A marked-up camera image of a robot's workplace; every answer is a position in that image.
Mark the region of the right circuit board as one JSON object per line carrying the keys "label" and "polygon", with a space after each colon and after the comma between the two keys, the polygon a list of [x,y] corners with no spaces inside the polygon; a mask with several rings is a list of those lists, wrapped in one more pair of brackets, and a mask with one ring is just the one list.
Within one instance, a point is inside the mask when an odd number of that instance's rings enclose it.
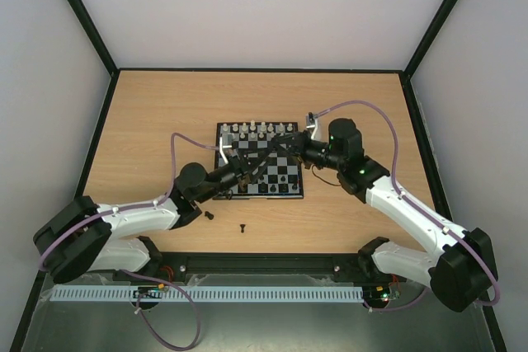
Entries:
{"label": "right circuit board", "polygon": [[395,284],[363,288],[363,299],[368,303],[388,303],[391,300],[399,299],[400,296],[401,288]]}

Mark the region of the black frame post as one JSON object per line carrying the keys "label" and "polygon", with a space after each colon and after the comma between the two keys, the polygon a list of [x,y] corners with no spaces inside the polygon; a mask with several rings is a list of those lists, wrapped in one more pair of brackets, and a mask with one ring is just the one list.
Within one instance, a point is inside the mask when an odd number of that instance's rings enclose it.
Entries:
{"label": "black frame post", "polygon": [[114,77],[119,69],[112,58],[110,51],[106,47],[106,44],[104,43],[100,32],[97,29],[92,17],[90,16],[83,0],[67,0],[67,2],[71,7],[75,17],[78,19],[78,22],[83,28],[85,34],[87,35],[87,38],[90,40],[106,71],[111,77]]}
{"label": "black frame post", "polygon": [[404,73],[408,76],[408,79],[411,79],[418,70],[423,59],[426,57],[428,50],[431,48],[458,1],[459,0],[442,0],[441,5],[436,10],[434,17],[404,69]]}

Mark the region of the circuit board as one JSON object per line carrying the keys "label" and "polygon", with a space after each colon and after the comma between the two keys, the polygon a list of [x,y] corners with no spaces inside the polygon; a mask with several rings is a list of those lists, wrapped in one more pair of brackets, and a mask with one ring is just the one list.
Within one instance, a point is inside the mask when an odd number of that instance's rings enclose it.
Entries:
{"label": "circuit board", "polygon": [[388,303],[391,300],[399,299],[400,296],[401,288],[395,284],[363,288],[363,299],[368,303]]}
{"label": "circuit board", "polygon": [[170,288],[165,284],[138,285],[136,290],[132,292],[132,298],[160,299],[163,298],[169,291]]}

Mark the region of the right black frame post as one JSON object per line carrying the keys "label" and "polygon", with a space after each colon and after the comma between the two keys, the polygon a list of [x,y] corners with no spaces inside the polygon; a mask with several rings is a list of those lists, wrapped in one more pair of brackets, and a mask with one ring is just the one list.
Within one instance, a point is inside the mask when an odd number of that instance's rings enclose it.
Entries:
{"label": "right black frame post", "polygon": [[431,48],[458,1],[459,0],[442,0],[441,5],[436,10],[434,17],[404,69],[404,73],[408,76],[408,79],[411,79],[418,70],[423,59],[426,57],[428,50]]}

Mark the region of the black and silver chessboard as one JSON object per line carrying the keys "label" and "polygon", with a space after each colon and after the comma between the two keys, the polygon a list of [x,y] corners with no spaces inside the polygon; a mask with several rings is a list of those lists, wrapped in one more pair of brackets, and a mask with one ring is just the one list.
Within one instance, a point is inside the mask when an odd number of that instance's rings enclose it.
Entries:
{"label": "black and silver chessboard", "polygon": [[254,166],[258,178],[246,185],[235,185],[230,191],[216,196],[221,199],[302,199],[303,177],[300,164],[292,157],[277,151],[271,152],[261,163],[257,159],[264,154],[275,137],[298,130],[296,122],[242,121],[223,122],[216,126],[216,143],[224,143],[246,156],[247,164]]}

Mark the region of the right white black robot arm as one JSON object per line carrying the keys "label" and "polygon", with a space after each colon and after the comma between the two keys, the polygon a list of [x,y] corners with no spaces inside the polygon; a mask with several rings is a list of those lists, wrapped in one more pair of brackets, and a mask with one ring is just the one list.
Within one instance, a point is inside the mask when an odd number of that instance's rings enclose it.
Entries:
{"label": "right white black robot arm", "polygon": [[454,312],[479,302],[489,289],[500,299],[498,273],[489,235],[480,228],[469,231],[414,197],[387,169],[365,154],[360,130],[351,119],[338,118],[328,126],[328,141],[314,138],[316,124],[302,132],[271,131],[254,147],[269,158],[273,153],[292,157],[307,167],[337,173],[349,195],[396,222],[421,250],[404,248],[385,238],[367,245],[360,258],[361,273],[369,279],[382,274],[401,275],[421,284]]}

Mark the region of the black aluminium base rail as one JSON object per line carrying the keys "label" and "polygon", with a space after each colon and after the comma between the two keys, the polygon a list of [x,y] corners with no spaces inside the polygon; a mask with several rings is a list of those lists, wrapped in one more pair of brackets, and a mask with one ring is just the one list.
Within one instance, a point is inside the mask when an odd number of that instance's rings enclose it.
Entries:
{"label": "black aluminium base rail", "polygon": [[387,283],[391,275],[414,281],[424,276],[429,284],[449,286],[469,286],[473,279],[487,278],[478,262],[457,247],[433,260],[423,252],[388,243],[345,254],[165,252],[157,254],[137,273],[181,283],[192,275],[328,275],[337,282],[357,284]]}

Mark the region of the left circuit board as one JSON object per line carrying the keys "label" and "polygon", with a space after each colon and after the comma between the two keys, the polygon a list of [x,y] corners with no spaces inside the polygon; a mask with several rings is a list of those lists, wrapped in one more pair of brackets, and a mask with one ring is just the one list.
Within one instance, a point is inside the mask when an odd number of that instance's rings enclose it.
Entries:
{"label": "left circuit board", "polygon": [[132,298],[160,299],[163,298],[169,291],[170,288],[165,284],[138,285],[136,290],[132,292]]}

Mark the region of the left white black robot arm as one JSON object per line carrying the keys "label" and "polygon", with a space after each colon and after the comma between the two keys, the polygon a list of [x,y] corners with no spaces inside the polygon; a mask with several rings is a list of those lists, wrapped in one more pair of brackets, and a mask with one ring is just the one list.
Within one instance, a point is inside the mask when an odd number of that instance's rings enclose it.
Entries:
{"label": "left white black robot arm", "polygon": [[190,162],[173,169],[168,191],[151,200],[110,205],[77,197],[33,236],[39,267],[56,284],[87,272],[151,275],[161,254],[146,232],[189,225],[201,215],[200,204],[257,180],[275,151],[273,146],[253,155],[228,151],[224,165],[213,171]]}

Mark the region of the left black frame post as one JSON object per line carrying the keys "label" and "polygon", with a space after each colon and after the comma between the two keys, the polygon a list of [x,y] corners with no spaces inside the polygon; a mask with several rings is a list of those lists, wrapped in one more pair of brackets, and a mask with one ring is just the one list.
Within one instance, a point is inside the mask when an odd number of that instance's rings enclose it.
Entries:
{"label": "left black frame post", "polygon": [[106,47],[106,44],[104,43],[100,32],[97,29],[92,17],[90,16],[83,0],[67,0],[67,2],[71,7],[75,17],[78,19],[78,22],[83,28],[85,34],[87,35],[87,38],[90,40],[106,71],[111,77],[114,77],[119,69],[112,58],[110,51]]}

